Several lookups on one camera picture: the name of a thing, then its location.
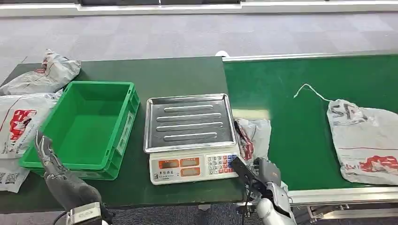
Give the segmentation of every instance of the gray robotic hand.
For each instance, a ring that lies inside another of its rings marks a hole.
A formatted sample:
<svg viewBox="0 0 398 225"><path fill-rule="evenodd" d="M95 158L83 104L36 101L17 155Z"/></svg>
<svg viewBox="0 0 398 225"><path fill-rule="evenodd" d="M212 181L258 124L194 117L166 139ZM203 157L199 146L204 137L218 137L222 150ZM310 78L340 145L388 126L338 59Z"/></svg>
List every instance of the gray robotic hand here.
<svg viewBox="0 0 398 225"><path fill-rule="evenodd" d="M52 140L37 131L34 142L46 171L44 179L48 189L59 204L66 211L70 211L90 203L99 203L102 220L111 225L114 214L107 210L98 190L64 167L53 151Z"/></svg>
<svg viewBox="0 0 398 225"><path fill-rule="evenodd" d="M247 201L250 199L252 190L261 193L261 199L257 204L257 214L264 225L296 225L290 208L289 197L285 190L280 187L281 172L275 164L265 158L256 159L254 168L258 175L255 175L237 157L232 161L232 168L249 187Z"/></svg>

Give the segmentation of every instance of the drawstring bag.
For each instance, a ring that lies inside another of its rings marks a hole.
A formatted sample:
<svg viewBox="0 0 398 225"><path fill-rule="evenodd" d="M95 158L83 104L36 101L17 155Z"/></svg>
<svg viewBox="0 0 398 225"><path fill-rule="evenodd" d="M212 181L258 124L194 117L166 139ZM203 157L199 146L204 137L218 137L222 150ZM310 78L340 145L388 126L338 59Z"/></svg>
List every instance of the drawstring bag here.
<svg viewBox="0 0 398 225"><path fill-rule="evenodd" d="M326 115L340 162L350 182L398 185L398 115L384 109L363 108L343 99L329 102Z"/></svg>
<svg viewBox="0 0 398 225"><path fill-rule="evenodd" d="M47 49L41 68L24 73L0 87L0 95L55 93L80 72L82 62Z"/></svg>

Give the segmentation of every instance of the stainless steel tray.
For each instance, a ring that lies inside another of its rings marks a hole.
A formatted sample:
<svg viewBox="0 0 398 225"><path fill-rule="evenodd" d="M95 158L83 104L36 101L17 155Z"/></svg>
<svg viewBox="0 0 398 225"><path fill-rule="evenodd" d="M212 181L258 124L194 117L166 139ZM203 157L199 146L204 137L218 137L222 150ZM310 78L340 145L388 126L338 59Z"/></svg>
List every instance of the stainless steel tray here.
<svg viewBox="0 0 398 225"><path fill-rule="evenodd" d="M150 98L146 103L146 153L236 144L226 94Z"/></svg>

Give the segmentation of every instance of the white string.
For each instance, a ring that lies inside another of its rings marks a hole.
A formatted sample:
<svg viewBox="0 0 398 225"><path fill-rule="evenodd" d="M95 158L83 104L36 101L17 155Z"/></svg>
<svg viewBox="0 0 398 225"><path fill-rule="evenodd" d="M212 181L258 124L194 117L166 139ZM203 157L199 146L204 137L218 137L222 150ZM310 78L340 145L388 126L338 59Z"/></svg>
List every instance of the white string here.
<svg viewBox="0 0 398 225"><path fill-rule="evenodd" d="M305 86L308 86L313 92L315 92L316 95L318 95L323 100L328 101L328 102L333 102L332 100L326 99L320 93L316 92L315 89L313 87L311 87L311 85L309 85L308 83L303 84L303 86L301 86L301 88L297 91L297 93L293 96L293 98L297 97L297 95L299 94L301 89L303 89L303 87L305 87Z"/></svg>

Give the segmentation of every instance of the gray carpet floor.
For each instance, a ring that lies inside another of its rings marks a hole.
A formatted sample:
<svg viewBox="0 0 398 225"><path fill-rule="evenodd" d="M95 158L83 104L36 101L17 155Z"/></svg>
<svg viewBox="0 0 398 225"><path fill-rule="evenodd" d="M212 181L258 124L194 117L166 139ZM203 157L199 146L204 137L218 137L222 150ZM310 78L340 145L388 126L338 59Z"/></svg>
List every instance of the gray carpet floor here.
<svg viewBox="0 0 398 225"><path fill-rule="evenodd" d="M310 15L137 15L0 19L0 83L46 48L71 59L120 60L276 53L398 51L398 13ZM49 225L59 212L0 215L0 225ZM233 204L118 211L115 225L237 225ZM245 224L260 224L256 216ZM392 225L395 218L321 221Z"/></svg>

